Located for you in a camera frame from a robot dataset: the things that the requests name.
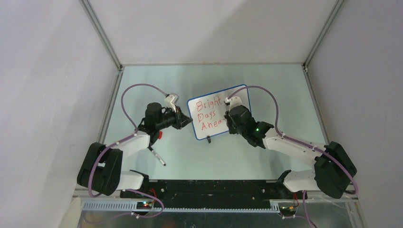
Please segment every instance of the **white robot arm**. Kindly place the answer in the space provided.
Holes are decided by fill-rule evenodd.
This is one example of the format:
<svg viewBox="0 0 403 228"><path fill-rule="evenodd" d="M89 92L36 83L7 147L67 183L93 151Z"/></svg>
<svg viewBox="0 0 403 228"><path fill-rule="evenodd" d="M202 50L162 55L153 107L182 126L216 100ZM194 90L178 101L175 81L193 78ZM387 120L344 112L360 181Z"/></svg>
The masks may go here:
<svg viewBox="0 0 403 228"><path fill-rule="evenodd" d="M324 145L286 136L275 126L266 122L256 122L248 108L242 105L239 97L226 99L228 110L225 113L230 134L240 134L254 147L275 150L297 158L310 167L306 171L285 171L279 180L291 192L300 190L321 190L325 194L339 199L346 191L349 178L341 169L323 156L319 150L333 156L355 176L357 170L343 147L335 142Z"/></svg>
<svg viewBox="0 0 403 228"><path fill-rule="evenodd" d="M159 103L147 105L145 117L139 124L138 131L131 135L130 139L122 143L116 142L116 145L102 156L92 178L93 190L108 196L115 190L139 189L146 175L137 171L121 171L121 167L124 159L140 150L148 148L165 165L151 147L160 137L160 131L170 126L182 129L192 122L192 119L175 105L178 98L176 94L168 94L165 98L166 107L162 107ZM97 142L91 144L77 176L79 185L88 187L91 169L105 148L105 145Z"/></svg>

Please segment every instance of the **purple cable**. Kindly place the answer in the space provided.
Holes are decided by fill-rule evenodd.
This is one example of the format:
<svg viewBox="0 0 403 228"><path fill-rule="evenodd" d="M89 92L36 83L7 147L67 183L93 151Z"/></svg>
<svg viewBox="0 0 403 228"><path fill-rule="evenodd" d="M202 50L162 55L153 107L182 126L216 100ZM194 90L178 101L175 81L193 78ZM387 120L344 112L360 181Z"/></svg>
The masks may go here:
<svg viewBox="0 0 403 228"><path fill-rule="evenodd" d="M274 122L274 128L276 129L277 134L282 135L282 132L278 129L278 126L277 126L277 125L278 125L278 116L279 116L278 103L277 103L277 100L275 99L274 95L273 95L269 90L267 90L267 89L265 89L265 88L263 88L263 87L261 87L261 86L258 86L258 85L249 85L249 86L246 86L246 87L243 87L243 88L238 89L237 91L235 91L234 93L232 93L232 94L228 97L228 99L230 99L231 97L233 97L237 92L239 92L239 91L241 91L241 90L243 90L243 89L247 89L247 88L258 88L258 89L261 89L261 90L266 91L266 93L268 93L268 94L271 96L271 98L272 98L273 101L274 101L274 105L276 106L276 120L275 120L275 122ZM297 139L288 137L288 136L286 136L286 135L284 135L284 138L285 138L285 139L288 139L288 140L290 140L290 141L293 141L293 142L295 142L295 143L298 143L298 144L300 144L300 145L306 146L306 147L309 148L309 149L312 149L312 148L313 148L313 146L310 145L310 144L307 144L307 143L302 142L302 141L300 141L300 140L297 140ZM351 183L354 185L354 189L355 189L355 190L354 190L353 192L349 192L349 191L348 191L347 193L353 194L353 195L354 195L354 194L358 194L358 192L359 192L359 190L358 190L358 185L357 185L356 181L353 179L353 177L351 176L351 174L348 172L348 170L347 170L346 168L344 168L344 166L343 166L338 160L336 160L333 156L331 156L330 154L326 153L325 151L323 151L323 150L321 150L321 149L319 149L319 148L315 148L315 151L318 151L318 152L322 153L323 155L325 155L326 157L328 157L330 160L332 160L332 161L346 174L346 176L350 179Z"/></svg>
<svg viewBox="0 0 403 228"><path fill-rule="evenodd" d="M125 114L125 116L129 119L129 121L133 124L133 126L134 126L134 128L135 128L134 133L137 133L137 131L138 131L137 125L134 123L134 121L132 120L132 118L130 118L129 114L127 114L127 112L126 112L126 110L125 110L125 107L124 107L124 105L123 105L123 97L125 96L126 92L127 92L129 89L131 89L131 88L133 88L133 87L135 87L135 86L149 86L149 87L152 87L152 88L154 88L154 89L160 91L162 94L164 94L165 97L166 97L168 94L167 94L166 92L162 91L160 88L158 88L158 87L156 87L156 86L153 86L153 85L151 85L151 84L145 84L145 83L131 85L131 86L129 86L127 89L125 89L125 90L123 91L122 97L120 98L120 104L122 105L123 113Z"/></svg>
<svg viewBox="0 0 403 228"><path fill-rule="evenodd" d="M108 218L107 220L104 220L104 221L101 221L101 222L91 222L91 221L88 221L88 220L86 219L86 214L84 214L84 216L83 216L84 221L85 221L86 223L88 223L88 224L91 224L91 225L101 225L101 224L107 223L107 222L109 222L109 221L111 221L111 220L114 220L114 219L116 219L116 218L119 218L119 217L122 217L122 216L126 216L126 215L132 215L132 216L135 215L136 217L139 217L139 218L152 218L152 217L159 216L159 215L163 212L163 210L164 210L164 205L163 205L162 201L161 201L160 199L158 199L157 197L152 196L152 195L145 194L144 192L140 192L140 191L137 191L137 190L134 190L134 189L126 189L126 191L131 191L131 192L134 192L134 193L137 193L137 194L141 194L141 195L147 196L147 197L149 197L149 198L152 198L152 199L158 201L158 202L161 204L161 210L160 210L158 213L154 214L154 215L139 215L139 214L136 214L136 213L134 213L134 212L124 212L124 213L115 215L115 216L113 216L113 217L111 217L111 218Z"/></svg>
<svg viewBox="0 0 403 228"><path fill-rule="evenodd" d="M300 215L296 215L295 217L293 217L293 216L284 216L284 218L285 219L295 219L295 218L299 218L299 219L305 219L306 221L308 221L307 220L307 218L305 218L304 216L300 216ZM317 228L317 226L315 225L315 223L313 222L313 221L311 221L311 220L309 220L310 222L311 222L311 224L315 227L315 228Z"/></svg>
<svg viewBox="0 0 403 228"><path fill-rule="evenodd" d="M308 222L309 226L312 228L312 224L313 224L313 223L311 222L311 220L309 220L309 215L308 215L308 210L307 210L307 204L305 203L305 196L308 197L306 190L304 190L304 191L302 192L302 204L304 204L304 210L305 210L305 216L307 217L307 222Z"/></svg>

